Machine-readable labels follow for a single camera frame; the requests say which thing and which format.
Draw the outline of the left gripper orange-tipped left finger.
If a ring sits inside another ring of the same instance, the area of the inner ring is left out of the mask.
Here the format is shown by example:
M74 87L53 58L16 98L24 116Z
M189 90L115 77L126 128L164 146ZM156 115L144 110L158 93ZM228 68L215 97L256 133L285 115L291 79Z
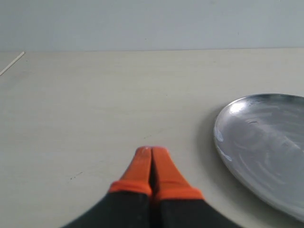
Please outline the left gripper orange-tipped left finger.
M148 228L152 151L140 147L122 177L105 196L66 228Z

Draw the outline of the left gripper orange-tipped right finger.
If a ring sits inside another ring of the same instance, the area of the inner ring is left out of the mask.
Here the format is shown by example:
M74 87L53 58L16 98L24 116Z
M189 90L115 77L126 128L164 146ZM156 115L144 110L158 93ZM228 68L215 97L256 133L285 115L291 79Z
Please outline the left gripper orange-tipped right finger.
M152 147L155 176L153 228L238 228L240 225L211 207L172 161L169 151Z

